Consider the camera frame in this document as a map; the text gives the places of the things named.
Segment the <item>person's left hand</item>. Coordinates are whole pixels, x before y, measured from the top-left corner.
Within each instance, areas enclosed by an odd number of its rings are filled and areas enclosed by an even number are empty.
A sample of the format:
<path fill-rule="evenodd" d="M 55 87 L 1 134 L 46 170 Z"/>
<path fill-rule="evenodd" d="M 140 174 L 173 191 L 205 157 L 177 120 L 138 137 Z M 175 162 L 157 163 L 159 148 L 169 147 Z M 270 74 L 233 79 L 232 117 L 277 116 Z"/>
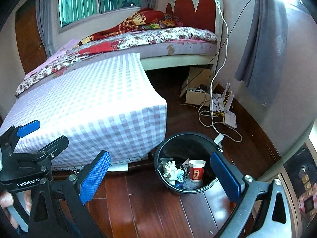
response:
<path fill-rule="evenodd" d="M 14 203 L 12 194 L 8 193 L 7 191 L 1 192 L 0 201 L 1 201 L 1 208 L 4 210 L 4 213 L 7 216 L 8 220 L 10 221 L 11 225 L 13 226 L 14 229 L 17 229 L 19 227 L 18 222 L 7 210 L 7 208 L 12 206 Z M 24 202 L 25 202 L 25 208 L 27 212 L 30 213 L 31 207 L 32 207 L 31 190 L 24 191 Z"/>

